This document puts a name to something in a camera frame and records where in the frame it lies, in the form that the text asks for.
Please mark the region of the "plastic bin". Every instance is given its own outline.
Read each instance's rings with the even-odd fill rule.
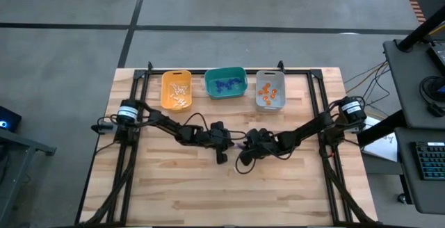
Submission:
[[[212,99],[240,97],[248,88],[248,78],[242,67],[208,70],[204,80],[207,94]]]
[[[175,112],[190,110],[192,74],[189,71],[170,71],[162,74],[161,106]]]
[[[258,92],[263,90],[263,87],[269,83],[269,93],[260,95]],[[256,103],[257,103],[257,111],[262,112],[278,112],[280,111],[284,105],[286,104],[286,82],[284,80],[284,74],[282,72],[272,72],[272,71],[258,71],[257,72],[257,91],[256,94]],[[275,98],[271,99],[272,90],[276,89]],[[270,106],[266,105],[266,101],[264,101],[263,97],[268,96],[268,100],[270,100]]]

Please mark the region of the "keyboard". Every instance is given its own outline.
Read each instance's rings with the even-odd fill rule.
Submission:
[[[414,157],[423,180],[445,180],[445,143],[415,142]]]

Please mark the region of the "gray floor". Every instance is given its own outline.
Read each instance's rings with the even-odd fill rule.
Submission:
[[[0,0],[0,22],[128,24],[136,0]],[[139,24],[414,29],[408,0],[145,0]],[[70,225],[79,206],[126,31],[0,28],[0,105],[23,116],[20,133],[58,148],[36,157],[11,226]],[[382,43],[402,35],[136,31],[126,67],[338,66],[343,79],[384,61]],[[346,84],[351,88],[358,81]],[[375,105],[388,114],[391,96]],[[351,92],[362,94],[364,84]],[[369,101],[383,96],[375,89]],[[395,202],[398,177],[369,177],[380,221],[443,227],[445,217]]]

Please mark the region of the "orange object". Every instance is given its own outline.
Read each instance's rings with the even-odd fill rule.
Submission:
[[[192,74],[189,71],[164,72],[161,86],[161,106],[174,112],[191,109]]]

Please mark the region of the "wooden table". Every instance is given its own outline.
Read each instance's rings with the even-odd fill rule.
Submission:
[[[329,102],[344,97],[340,69],[322,70]],[[129,96],[133,73],[134,69],[116,71],[106,115],[117,113],[121,100]],[[256,112],[254,76],[248,76],[245,95],[235,99],[210,99],[202,75],[193,75],[192,84],[193,106],[189,112],[171,114],[161,108],[161,76],[157,75],[150,77],[147,103],[177,122],[183,123],[192,113],[201,112],[209,124],[221,120],[228,129],[245,132],[262,127],[273,132],[294,130],[314,118],[306,76],[286,75],[286,106],[279,113]],[[191,124],[203,125],[199,117]],[[356,140],[350,134],[347,138]],[[112,134],[101,136],[97,148],[112,139]],[[114,145],[96,155],[80,221],[90,218],[111,191],[118,151],[119,145]],[[217,165],[214,150],[184,147],[163,131],[145,127],[139,142],[127,225],[332,224],[316,136],[302,142],[289,160],[269,156],[257,161],[247,175],[234,171],[239,152],[238,148],[230,148],[226,152],[228,162]],[[347,189],[376,220],[359,147],[345,142],[339,152]],[[240,165],[240,170],[247,169]],[[343,217],[338,192],[336,199]],[[116,218],[120,206],[118,201]]]

